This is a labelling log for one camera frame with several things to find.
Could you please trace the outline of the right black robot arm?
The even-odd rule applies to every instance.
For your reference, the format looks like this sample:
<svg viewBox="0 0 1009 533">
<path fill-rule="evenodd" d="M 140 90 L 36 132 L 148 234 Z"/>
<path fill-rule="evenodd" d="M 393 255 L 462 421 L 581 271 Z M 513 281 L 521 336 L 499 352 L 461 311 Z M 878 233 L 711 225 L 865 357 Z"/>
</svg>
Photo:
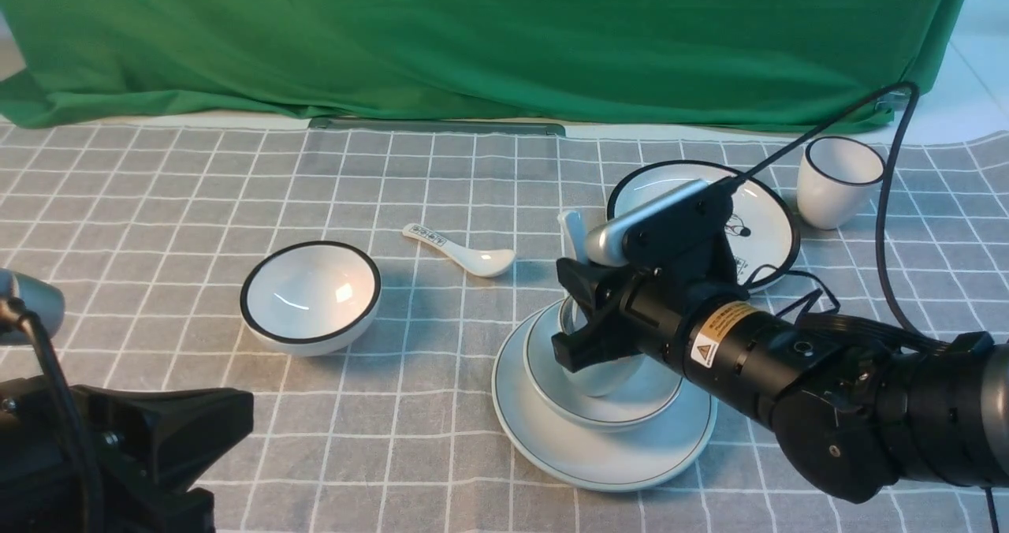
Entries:
<svg viewBox="0 0 1009 533">
<path fill-rule="evenodd" d="M 559 364 L 651 357 L 771 431 L 804 479 L 850 503 L 899 479 L 1007 486 L 1005 344 L 843 315 L 790 323 L 747 302 L 727 242 L 703 248 L 656 270 L 558 259 L 588 320 L 553 337 Z"/>
</svg>

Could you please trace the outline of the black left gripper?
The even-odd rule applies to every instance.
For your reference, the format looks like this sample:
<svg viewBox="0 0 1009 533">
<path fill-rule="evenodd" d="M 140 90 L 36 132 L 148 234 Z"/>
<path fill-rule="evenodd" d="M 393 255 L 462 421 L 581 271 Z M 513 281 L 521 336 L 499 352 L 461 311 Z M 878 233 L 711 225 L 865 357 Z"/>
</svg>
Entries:
<svg viewBox="0 0 1009 533">
<path fill-rule="evenodd" d="M 73 386 L 96 464 L 80 471 L 40 376 L 2 383 L 2 530 L 212 532 L 213 497 L 191 486 L 255 425 L 234 388 L 127 392 Z"/>
</svg>

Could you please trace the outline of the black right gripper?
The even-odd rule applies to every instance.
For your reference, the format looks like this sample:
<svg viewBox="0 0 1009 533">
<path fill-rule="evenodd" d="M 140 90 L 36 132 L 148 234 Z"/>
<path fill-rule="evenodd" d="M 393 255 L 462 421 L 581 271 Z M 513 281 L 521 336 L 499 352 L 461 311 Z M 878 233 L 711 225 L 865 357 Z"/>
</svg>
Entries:
<svg viewBox="0 0 1009 533">
<path fill-rule="evenodd" d="M 750 358 L 749 293 L 736 278 L 725 237 L 634 237 L 627 266 L 556 260 L 557 280 L 584 313 L 576 332 L 551 337 L 572 374 L 648 356 L 684 376 L 741 375 Z"/>
</svg>

